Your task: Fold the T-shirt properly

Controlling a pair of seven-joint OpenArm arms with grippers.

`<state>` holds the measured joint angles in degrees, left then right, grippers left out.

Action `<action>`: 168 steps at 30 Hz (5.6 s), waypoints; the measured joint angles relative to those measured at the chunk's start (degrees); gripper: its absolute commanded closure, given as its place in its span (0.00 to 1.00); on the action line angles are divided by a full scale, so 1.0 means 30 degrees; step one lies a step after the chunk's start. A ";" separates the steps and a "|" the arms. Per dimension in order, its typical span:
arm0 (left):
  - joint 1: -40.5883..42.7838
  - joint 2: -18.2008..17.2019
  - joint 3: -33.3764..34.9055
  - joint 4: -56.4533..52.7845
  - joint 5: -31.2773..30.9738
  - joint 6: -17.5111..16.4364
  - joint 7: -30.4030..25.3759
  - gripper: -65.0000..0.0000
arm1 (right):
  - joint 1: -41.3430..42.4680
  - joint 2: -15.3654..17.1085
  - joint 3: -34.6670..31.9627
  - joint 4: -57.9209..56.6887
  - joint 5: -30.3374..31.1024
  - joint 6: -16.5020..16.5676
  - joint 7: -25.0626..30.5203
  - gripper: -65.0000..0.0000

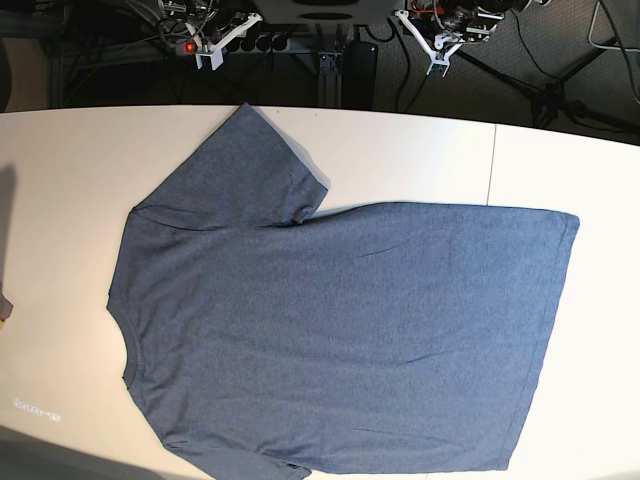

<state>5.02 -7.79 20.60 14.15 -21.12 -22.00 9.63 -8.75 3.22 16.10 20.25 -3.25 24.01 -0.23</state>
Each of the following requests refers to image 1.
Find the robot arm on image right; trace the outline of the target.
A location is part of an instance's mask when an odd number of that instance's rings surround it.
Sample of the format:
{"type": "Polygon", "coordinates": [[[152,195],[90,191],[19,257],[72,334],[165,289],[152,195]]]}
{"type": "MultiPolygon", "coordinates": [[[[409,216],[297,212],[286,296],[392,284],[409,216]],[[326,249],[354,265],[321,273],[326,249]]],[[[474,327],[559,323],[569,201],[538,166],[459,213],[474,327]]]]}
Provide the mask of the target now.
{"type": "Polygon", "coordinates": [[[463,45],[486,43],[508,12],[549,1],[443,0],[406,1],[393,15],[428,57],[426,75],[445,76],[451,57],[463,45]]]}

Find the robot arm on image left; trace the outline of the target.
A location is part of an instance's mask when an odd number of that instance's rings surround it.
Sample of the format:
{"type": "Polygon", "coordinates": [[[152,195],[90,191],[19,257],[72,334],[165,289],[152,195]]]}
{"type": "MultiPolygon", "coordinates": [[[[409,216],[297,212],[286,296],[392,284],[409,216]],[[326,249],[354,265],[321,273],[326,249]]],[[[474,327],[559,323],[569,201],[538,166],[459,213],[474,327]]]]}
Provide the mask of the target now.
{"type": "Polygon", "coordinates": [[[193,57],[198,69],[215,71],[234,41],[263,22],[248,1],[124,1],[147,22],[157,39],[178,56],[193,57]]]}

